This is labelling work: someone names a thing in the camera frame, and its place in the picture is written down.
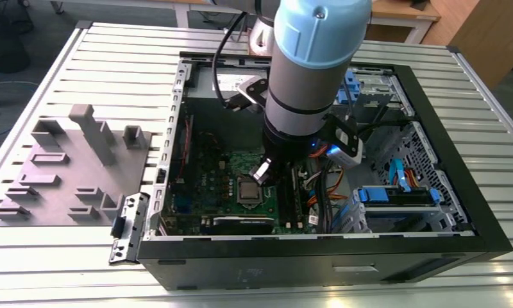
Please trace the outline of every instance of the metal bracket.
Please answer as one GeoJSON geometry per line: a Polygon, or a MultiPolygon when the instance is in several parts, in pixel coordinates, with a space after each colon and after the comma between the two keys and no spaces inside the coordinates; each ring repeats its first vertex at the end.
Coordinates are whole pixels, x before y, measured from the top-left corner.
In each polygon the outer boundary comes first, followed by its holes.
{"type": "Polygon", "coordinates": [[[353,117],[349,117],[346,123],[344,123],[333,114],[326,114],[325,125],[317,134],[322,140],[334,144],[350,157],[357,156],[360,138],[357,137],[357,124],[353,117]],[[337,130],[346,134],[346,143],[340,140],[337,130]]]}
{"type": "Polygon", "coordinates": [[[121,214],[112,224],[110,235],[113,240],[110,265],[138,264],[137,251],[142,237],[142,226],[146,217],[149,195],[138,192],[126,197],[121,208],[121,214]]]}

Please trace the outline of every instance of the gray fixture plate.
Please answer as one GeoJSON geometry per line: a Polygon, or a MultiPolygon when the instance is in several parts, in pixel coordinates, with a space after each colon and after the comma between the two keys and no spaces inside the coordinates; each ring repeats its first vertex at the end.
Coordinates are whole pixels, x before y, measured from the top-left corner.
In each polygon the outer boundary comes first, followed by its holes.
{"type": "Polygon", "coordinates": [[[122,205],[120,199],[140,190],[150,133],[144,132],[146,147],[141,150],[126,149],[122,131],[112,131],[112,134],[114,145],[110,149],[117,160],[112,166],[102,166],[81,130],[65,130],[65,134],[54,135],[60,148],[45,150],[37,143],[34,144],[29,158],[22,164],[18,178],[10,187],[21,187],[18,181],[22,175],[57,175],[60,181],[57,185],[30,185],[40,194],[36,200],[22,200],[16,203],[6,197],[0,209],[20,205],[29,211],[29,215],[25,219],[0,219],[0,226],[101,226],[112,224],[117,209],[122,205]],[[69,159],[65,164],[34,165],[30,161],[34,154],[54,151],[68,155],[69,159]],[[108,204],[106,210],[100,210],[101,199],[82,203],[74,195],[80,187],[98,187],[109,195],[116,207],[110,207],[108,204]],[[90,210],[88,214],[77,215],[77,218],[73,219],[69,216],[69,214],[74,214],[70,209],[88,209],[88,205],[93,206],[97,211],[90,210]]]}

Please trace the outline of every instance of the floor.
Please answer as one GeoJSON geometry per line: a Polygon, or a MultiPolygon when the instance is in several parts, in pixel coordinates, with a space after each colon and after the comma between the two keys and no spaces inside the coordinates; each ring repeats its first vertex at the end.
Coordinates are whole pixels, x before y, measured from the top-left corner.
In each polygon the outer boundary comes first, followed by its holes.
{"type": "MultiPolygon", "coordinates": [[[[65,4],[64,9],[65,13],[56,15],[48,2],[32,0],[28,10],[34,23],[34,30],[22,35],[32,65],[20,73],[0,74],[0,81],[22,80],[36,83],[41,81],[78,20],[176,26],[174,11],[172,10],[73,3],[65,4]]],[[[217,29],[226,26],[232,15],[220,14],[218,16],[209,16],[209,18],[214,23],[204,22],[204,17],[197,12],[190,12],[190,26],[217,29]]],[[[0,86],[0,132],[6,131],[14,125],[33,91],[34,87],[29,85],[0,86]]],[[[493,92],[513,118],[513,71],[493,92]]],[[[0,145],[5,137],[6,133],[0,135],[0,145]]]]}

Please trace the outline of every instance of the label sticker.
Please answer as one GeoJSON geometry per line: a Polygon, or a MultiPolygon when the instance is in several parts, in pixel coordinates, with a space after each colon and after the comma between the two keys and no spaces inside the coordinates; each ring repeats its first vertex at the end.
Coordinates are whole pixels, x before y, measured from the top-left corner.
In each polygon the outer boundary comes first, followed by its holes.
{"type": "MultiPolygon", "coordinates": [[[[233,74],[217,74],[218,88],[221,91],[234,92],[237,87],[246,80],[250,80],[253,75],[233,75],[233,74]]],[[[210,89],[214,90],[214,84],[210,84],[210,89]]]]}
{"type": "Polygon", "coordinates": [[[308,224],[316,226],[318,222],[317,213],[313,209],[309,209],[308,224]]]}

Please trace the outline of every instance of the black clip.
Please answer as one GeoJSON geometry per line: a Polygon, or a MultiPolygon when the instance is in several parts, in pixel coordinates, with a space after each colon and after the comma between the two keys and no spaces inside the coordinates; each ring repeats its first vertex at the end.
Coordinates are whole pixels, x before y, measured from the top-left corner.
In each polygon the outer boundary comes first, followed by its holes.
{"type": "Polygon", "coordinates": [[[340,150],[350,157],[357,156],[357,150],[360,148],[360,138],[357,137],[357,122],[350,116],[346,123],[344,123],[333,114],[325,115],[325,125],[318,131],[318,137],[321,140],[336,145],[340,150]],[[341,131],[348,136],[348,143],[344,143],[337,134],[341,131]]]}

